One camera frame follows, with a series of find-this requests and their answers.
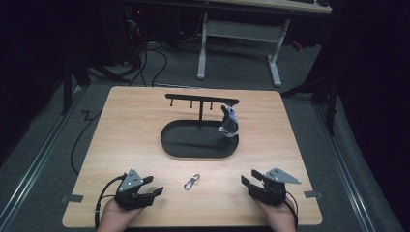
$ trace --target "desk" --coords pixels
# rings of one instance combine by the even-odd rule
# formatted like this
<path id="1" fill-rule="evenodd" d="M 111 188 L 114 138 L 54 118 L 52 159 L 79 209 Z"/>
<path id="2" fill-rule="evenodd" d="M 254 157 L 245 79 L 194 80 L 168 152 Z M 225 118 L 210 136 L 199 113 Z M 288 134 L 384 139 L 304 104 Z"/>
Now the desk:
<path id="1" fill-rule="evenodd" d="M 189 101 L 174 100 L 171 107 L 165 94 L 238 99 L 240 140 L 235 153 L 225 159 L 176 159 L 167 154 L 161 146 L 161 130 L 174 120 L 197 119 L 199 102 L 190 108 Z M 220 104 L 214 103 L 213 110 L 209 106 L 204 104 L 203 119 L 221 120 Z M 274 167 L 302 181 L 286 185 L 298 202 L 299 223 L 321 223 L 316 199 L 304 195 L 312 187 L 279 93 L 114 87 L 73 189 L 73 194 L 84 198 L 81 203 L 69 203 L 63 224 L 93 227 L 95 206 L 104 186 L 135 168 L 141 178 L 154 176 L 140 193 L 164 189 L 132 227 L 266 225 L 262 211 L 242 185 L 241 175 L 258 185 L 250 171 L 264 173 Z M 196 173 L 200 179 L 191 190 L 184 190 L 183 185 Z M 114 194 L 118 185 L 112 185 L 106 194 Z"/>
<path id="2" fill-rule="evenodd" d="M 274 8 L 287 11 L 303 11 L 310 13 L 330 13 L 331 7 L 321 7 L 316 2 L 314 4 L 300 3 L 288 0 L 208 0 L 208 2 L 236 4 L 252 7 Z M 208 20 L 208 14 L 204 14 L 204 21 L 202 26 L 202 45 L 199 54 L 198 62 L 198 79 L 205 78 L 206 66 L 206 41 L 208 36 L 236 38 L 243 40 L 256 40 L 263 42 L 273 42 L 276 46 L 272 55 L 268 55 L 268 64 L 271 70 L 272 79 L 276 87 L 281 86 L 281 81 L 278 73 L 277 58 L 280 52 L 281 45 L 290 20 L 286 19 L 281 27 L 278 26 L 264 26 L 255 24 L 245 24 L 236 22 L 225 22 L 219 20 Z"/>

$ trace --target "hand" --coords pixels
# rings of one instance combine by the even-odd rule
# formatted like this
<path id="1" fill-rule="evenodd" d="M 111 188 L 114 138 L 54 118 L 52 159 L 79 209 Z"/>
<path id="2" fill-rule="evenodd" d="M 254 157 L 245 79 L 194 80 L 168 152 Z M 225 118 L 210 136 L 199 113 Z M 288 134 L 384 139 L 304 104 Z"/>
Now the hand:
<path id="1" fill-rule="evenodd" d="M 253 201 L 258 205 L 268 220 L 269 226 L 275 232 L 296 232 L 295 219 L 290 209 L 285 204 L 279 206 L 266 205 L 255 198 Z M 293 203 L 286 198 L 286 202 L 294 208 Z"/>
<path id="2" fill-rule="evenodd" d="M 122 232 L 127 229 L 131 221 L 139 215 L 144 208 L 125 211 L 114 198 L 111 198 L 105 205 L 102 212 L 102 219 L 98 232 Z"/>

